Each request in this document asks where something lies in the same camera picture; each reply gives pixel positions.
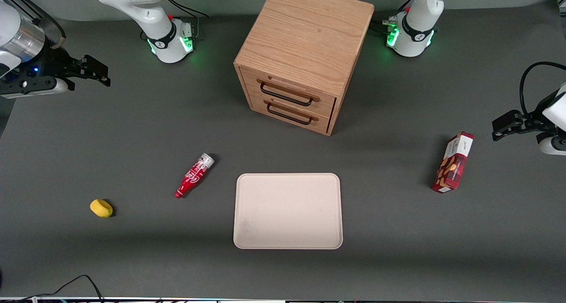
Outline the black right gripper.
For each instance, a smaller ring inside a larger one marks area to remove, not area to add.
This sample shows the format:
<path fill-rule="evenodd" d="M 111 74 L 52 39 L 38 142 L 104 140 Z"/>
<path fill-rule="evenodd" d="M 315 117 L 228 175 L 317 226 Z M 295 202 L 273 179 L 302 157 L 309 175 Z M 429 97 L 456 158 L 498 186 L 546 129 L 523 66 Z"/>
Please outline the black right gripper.
<path fill-rule="evenodd" d="M 66 78 L 67 91 L 75 90 L 75 83 L 69 80 L 71 77 L 92 79 L 105 87 L 111 85 L 106 65 L 90 55 L 75 59 L 63 48 L 45 47 L 36 57 L 20 64 L 15 71 L 23 77 Z"/>

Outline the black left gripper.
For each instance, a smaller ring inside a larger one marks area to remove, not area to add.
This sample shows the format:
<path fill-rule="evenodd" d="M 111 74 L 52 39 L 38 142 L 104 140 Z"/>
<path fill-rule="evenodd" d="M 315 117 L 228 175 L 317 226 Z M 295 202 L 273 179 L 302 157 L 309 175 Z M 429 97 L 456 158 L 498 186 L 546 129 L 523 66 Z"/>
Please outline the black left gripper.
<path fill-rule="evenodd" d="M 522 135 L 540 131 L 558 134 L 560 129 L 560 91 L 546 96 L 532 112 L 532 122 L 519 110 L 510 110 L 493 120 L 493 141 L 509 135 Z"/>

